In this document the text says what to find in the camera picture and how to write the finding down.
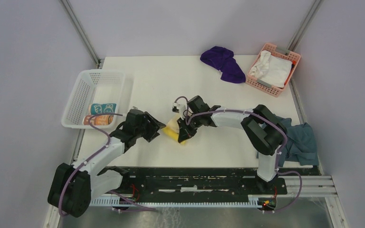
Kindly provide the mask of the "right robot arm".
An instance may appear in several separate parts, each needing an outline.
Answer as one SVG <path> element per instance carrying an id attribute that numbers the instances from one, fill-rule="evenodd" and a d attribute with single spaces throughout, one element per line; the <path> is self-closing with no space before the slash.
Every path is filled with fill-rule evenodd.
<path id="1" fill-rule="evenodd" d="M 220 105 L 209 107 L 197 95 L 186 104 L 174 101 L 172 111 L 180 116 L 176 121 L 179 143 L 191 139 L 202 126 L 242 129 L 259 153 L 258 179 L 255 181 L 257 191 L 267 194 L 274 189 L 274 180 L 278 176 L 277 157 L 288 138 L 285 126 L 266 106 L 260 104 L 253 109 L 230 109 Z"/>

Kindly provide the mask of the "cream rabbit text towel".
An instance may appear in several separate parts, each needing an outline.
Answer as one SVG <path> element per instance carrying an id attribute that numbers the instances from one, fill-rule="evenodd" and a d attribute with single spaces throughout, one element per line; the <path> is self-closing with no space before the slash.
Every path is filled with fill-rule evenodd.
<path id="1" fill-rule="evenodd" d="M 83 119 L 83 125 L 106 126 L 113 121 L 113 115 L 86 115 Z"/>

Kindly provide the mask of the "teal bunny pattern towel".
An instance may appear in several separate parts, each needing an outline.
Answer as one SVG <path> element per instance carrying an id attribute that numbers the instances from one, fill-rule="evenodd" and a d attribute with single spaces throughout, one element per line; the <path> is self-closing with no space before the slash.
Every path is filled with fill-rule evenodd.
<path id="1" fill-rule="evenodd" d="M 111 114 L 115 113 L 116 107 L 117 107 L 116 103 L 105 103 L 105 104 L 93 103 L 89 106 L 88 110 L 91 115 Z"/>

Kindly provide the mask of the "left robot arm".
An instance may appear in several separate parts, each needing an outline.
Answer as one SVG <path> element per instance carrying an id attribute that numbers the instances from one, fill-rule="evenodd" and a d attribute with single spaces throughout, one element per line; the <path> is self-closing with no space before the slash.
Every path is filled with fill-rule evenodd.
<path id="1" fill-rule="evenodd" d="M 105 142 L 96 152 L 73 164 L 60 164 L 48 193 L 48 204 L 57 207 L 61 216 L 75 218 L 85 213 L 94 200 L 105 193 L 116 190 L 125 193 L 130 189 L 128 171 L 108 164 L 127 152 L 139 138 L 151 142 L 159 136 L 166 124 L 156 120 L 148 112 L 131 109 L 125 121 L 114 131 L 107 133 Z"/>

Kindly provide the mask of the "yellow cloth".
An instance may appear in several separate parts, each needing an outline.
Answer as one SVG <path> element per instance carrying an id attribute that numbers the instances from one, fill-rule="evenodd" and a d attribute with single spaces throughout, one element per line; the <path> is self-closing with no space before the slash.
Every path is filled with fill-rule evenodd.
<path id="1" fill-rule="evenodd" d="M 169 122 L 166 124 L 166 127 L 163 128 L 163 133 L 178 142 L 179 136 L 179 125 L 177 120 L 180 118 L 179 114 L 176 114 Z"/>

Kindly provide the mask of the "white plastic basket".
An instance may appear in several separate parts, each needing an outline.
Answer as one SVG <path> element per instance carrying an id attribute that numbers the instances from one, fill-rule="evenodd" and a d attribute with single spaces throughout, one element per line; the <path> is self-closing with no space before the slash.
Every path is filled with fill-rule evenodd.
<path id="1" fill-rule="evenodd" d="M 93 104 L 114 104 L 114 112 L 119 112 L 126 74 L 117 70 L 91 69 L 79 73 L 61 124 L 66 128 L 88 129 L 84 119 L 91 114 Z"/>

